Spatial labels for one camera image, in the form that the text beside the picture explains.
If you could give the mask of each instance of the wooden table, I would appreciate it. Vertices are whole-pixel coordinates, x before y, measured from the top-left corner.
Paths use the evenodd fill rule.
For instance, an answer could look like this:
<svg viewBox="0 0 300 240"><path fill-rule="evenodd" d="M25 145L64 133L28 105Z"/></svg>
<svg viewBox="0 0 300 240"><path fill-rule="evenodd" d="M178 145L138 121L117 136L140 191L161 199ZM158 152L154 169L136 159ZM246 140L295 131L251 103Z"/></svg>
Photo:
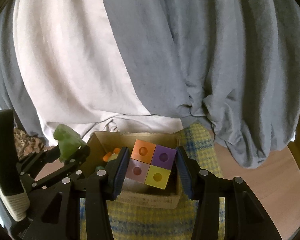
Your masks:
<svg viewBox="0 0 300 240"><path fill-rule="evenodd" d="M242 177L287 240L300 227L300 171L288 147L271 152L257 169L240 167L217 143L215 150L224 178Z"/></svg>

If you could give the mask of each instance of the metal rivet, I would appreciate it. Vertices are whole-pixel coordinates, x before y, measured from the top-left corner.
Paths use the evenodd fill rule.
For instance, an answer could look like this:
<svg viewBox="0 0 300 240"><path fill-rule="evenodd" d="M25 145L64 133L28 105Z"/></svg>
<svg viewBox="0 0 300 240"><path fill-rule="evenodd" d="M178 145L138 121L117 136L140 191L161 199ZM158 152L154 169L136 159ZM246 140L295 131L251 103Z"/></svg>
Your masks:
<svg viewBox="0 0 300 240"><path fill-rule="evenodd" d="M103 175L105 175L107 172L105 171L105 170L98 170L97 171L97 175L98 176L103 176Z"/></svg>
<svg viewBox="0 0 300 240"><path fill-rule="evenodd" d="M199 174L202 176L207 176L209 174L209 172L207 170L200 170Z"/></svg>
<svg viewBox="0 0 300 240"><path fill-rule="evenodd" d="M62 183L63 183L63 184L67 184L67 183L69 183L70 181L71 181L71 179L70 179L69 177L65 177L65 178L62 179Z"/></svg>
<svg viewBox="0 0 300 240"><path fill-rule="evenodd" d="M236 183L241 184L241 183L243 182L243 179L242 179L241 177L236 177L236 178L234 179L234 181L235 181Z"/></svg>

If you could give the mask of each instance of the checkered fabric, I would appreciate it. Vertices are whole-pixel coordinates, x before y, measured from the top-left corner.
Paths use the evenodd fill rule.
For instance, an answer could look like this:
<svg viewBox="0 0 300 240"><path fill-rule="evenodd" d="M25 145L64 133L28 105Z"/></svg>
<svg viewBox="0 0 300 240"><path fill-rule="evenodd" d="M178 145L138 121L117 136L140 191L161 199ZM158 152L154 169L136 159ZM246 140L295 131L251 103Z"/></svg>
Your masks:
<svg viewBox="0 0 300 240"><path fill-rule="evenodd" d="M178 132L180 145L188 156L197 160L202 169L222 177L210 134L200 124ZM118 240L172 240L191 239L198 201L188 200L182 194L176 209L145 208L108 201L108 212L114 239ZM80 203L81 240L86 240L85 199ZM220 201L218 240L224 239L225 206Z"/></svg>

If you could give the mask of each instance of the colorful cube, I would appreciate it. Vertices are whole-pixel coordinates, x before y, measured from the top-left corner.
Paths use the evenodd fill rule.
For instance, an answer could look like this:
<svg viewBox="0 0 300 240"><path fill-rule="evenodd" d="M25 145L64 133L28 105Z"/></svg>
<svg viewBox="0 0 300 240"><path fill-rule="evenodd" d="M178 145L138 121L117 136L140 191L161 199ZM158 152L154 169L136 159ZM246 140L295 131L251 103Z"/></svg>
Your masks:
<svg viewBox="0 0 300 240"><path fill-rule="evenodd" d="M171 170L166 170L150 165L145 184L153 187L165 189Z"/></svg>
<svg viewBox="0 0 300 240"><path fill-rule="evenodd" d="M148 174L148 170L150 165L147 163L143 163L134 159L130 159L126 178L133 179L135 181L144 183L146 180L146 176Z"/></svg>
<svg viewBox="0 0 300 240"><path fill-rule="evenodd" d="M171 170L176 152L175 149L157 145L154 150L151 165Z"/></svg>
<svg viewBox="0 0 300 240"><path fill-rule="evenodd" d="M137 139L132 150L131 158L143 163L151 164L155 147L156 145L153 143Z"/></svg>

